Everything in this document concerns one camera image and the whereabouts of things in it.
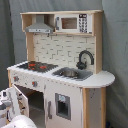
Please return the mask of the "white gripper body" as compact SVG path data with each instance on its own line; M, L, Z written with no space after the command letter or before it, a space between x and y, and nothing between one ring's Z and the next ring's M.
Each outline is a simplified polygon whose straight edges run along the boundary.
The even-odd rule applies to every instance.
M0 128L6 125L7 121L11 121L14 116L13 107L13 88L8 88L0 92Z

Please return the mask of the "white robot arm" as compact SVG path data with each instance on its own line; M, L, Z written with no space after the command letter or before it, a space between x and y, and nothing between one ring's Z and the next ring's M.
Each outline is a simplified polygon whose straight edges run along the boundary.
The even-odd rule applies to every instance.
M29 118L28 98L19 89L0 92L0 128L37 128Z

